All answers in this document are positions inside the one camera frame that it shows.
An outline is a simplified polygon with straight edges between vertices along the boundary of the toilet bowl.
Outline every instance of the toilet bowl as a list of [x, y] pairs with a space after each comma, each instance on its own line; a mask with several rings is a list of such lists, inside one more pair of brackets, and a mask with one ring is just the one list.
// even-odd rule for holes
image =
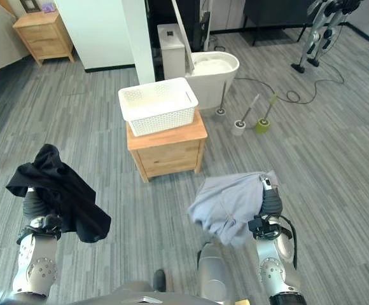
[[218, 51], [192, 53], [191, 57], [195, 69], [184, 77], [197, 97], [199, 108], [218, 107], [224, 84], [227, 93], [240, 62], [234, 55]]
[[217, 107], [230, 89], [240, 62], [227, 52], [211, 51], [191, 54], [194, 70], [185, 71], [185, 45], [178, 24], [158, 25], [165, 79], [185, 77], [198, 100], [200, 109]]

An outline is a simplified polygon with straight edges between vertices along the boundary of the picture frame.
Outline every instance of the picture frame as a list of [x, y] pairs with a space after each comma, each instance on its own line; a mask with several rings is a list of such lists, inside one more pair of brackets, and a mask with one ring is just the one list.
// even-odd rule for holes
[[40, 11], [36, 0], [20, 0], [20, 3], [24, 7], [26, 13], [34, 13], [35, 11]]

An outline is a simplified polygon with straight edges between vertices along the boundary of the black baseboard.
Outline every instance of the black baseboard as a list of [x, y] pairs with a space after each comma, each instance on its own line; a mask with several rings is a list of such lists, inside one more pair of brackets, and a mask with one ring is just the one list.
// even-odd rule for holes
[[345, 22], [344, 24], [346, 27], [349, 27], [350, 29], [352, 29], [354, 32], [356, 32], [357, 34], [359, 34], [362, 38], [364, 38], [365, 40], [367, 40], [369, 42], [369, 35], [365, 34], [362, 30], [360, 30], [358, 27], [354, 26], [353, 24], [351, 24], [350, 22]]
[[[297, 27], [303, 27], [304, 24], [288, 24], [288, 25], [268, 25], [260, 27], [260, 30], [279, 30], [279, 29], [294, 29]], [[239, 32], [254, 32], [257, 27], [240, 27], [238, 29], [228, 29], [228, 30], [211, 30], [211, 35], [216, 34], [227, 34], [227, 33], [239, 33]]]
[[91, 72], [99, 72], [99, 71], [107, 71], [107, 70], [117, 70], [117, 69], [126, 69], [126, 68], [134, 68], [135, 65], [113, 65], [111, 67], [101, 67], [101, 68], [91, 68], [91, 69], [84, 69], [86, 73]]

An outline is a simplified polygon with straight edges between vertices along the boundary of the green toilet brush holder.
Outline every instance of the green toilet brush holder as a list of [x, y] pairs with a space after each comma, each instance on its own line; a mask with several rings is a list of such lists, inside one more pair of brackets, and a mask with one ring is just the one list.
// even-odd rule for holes
[[278, 101], [278, 96], [276, 94], [274, 94], [270, 99], [269, 99], [269, 107], [267, 110], [267, 113], [265, 113], [263, 118], [260, 118], [258, 120], [258, 122], [255, 125], [255, 130], [257, 133], [265, 133], [268, 131], [270, 123], [268, 120], [268, 115], [269, 112], [272, 108], [272, 106], [274, 106], [276, 104], [276, 102]]

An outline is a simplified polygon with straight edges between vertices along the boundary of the black cloth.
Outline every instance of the black cloth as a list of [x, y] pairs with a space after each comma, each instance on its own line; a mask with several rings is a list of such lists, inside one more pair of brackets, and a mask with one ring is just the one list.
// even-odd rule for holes
[[95, 191], [60, 160], [55, 146], [45, 144], [33, 163], [20, 165], [6, 188], [25, 197], [28, 186], [62, 217], [63, 233], [77, 232], [85, 243], [107, 236], [111, 217], [95, 205]]

